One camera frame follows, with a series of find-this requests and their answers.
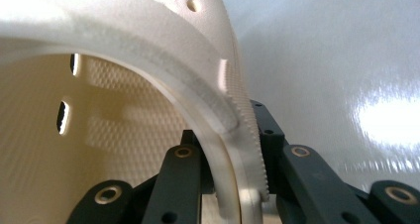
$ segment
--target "white plastic shell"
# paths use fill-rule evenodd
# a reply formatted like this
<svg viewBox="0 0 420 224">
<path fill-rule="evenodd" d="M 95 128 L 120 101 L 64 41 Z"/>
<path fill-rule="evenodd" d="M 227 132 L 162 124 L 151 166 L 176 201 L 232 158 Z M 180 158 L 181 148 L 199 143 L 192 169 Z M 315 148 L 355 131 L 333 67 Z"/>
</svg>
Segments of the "white plastic shell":
<svg viewBox="0 0 420 224">
<path fill-rule="evenodd" d="M 0 223 L 65 222 L 95 183 L 153 175 L 188 127 L 224 222 L 262 222 L 258 130 L 221 0 L 0 0 L 0 77 Z"/>
</svg>

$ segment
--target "metal screw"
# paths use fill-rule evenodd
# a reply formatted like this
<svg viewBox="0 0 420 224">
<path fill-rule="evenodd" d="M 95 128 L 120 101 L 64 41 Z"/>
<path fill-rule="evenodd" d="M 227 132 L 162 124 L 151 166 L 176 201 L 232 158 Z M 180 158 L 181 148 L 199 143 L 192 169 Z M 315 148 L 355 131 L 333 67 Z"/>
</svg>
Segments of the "metal screw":
<svg viewBox="0 0 420 224">
<path fill-rule="evenodd" d="M 178 148 L 175 151 L 175 155 L 179 158 L 187 158 L 187 157 L 190 157 L 192 155 L 192 150 L 189 149 L 189 148 L 185 148 L 185 147 Z"/>
<path fill-rule="evenodd" d="M 300 158 L 307 157 L 311 154 L 307 149 L 302 148 L 302 147 L 294 147 L 291 149 L 291 152 L 295 156 L 300 157 Z"/>
<path fill-rule="evenodd" d="M 418 203 L 417 198 L 409 191 L 401 187 L 390 186 L 385 189 L 386 194 L 395 201 L 407 204 L 414 205 Z"/>
<path fill-rule="evenodd" d="M 123 190 L 118 185 L 107 186 L 96 193 L 95 202 L 98 204 L 108 204 L 117 200 L 122 193 Z"/>
</svg>

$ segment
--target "white glossy backdrop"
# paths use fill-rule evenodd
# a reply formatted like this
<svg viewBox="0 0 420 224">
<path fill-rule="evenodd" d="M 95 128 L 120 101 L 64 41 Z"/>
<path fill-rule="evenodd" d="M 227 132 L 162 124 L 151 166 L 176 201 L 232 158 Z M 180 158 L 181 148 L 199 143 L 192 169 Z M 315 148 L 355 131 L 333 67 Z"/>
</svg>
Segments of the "white glossy backdrop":
<svg viewBox="0 0 420 224">
<path fill-rule="evenodd" d="M 345 181 L 420 189 L 420 0 L 224 0 L 251 97 Z"/>
</svg>

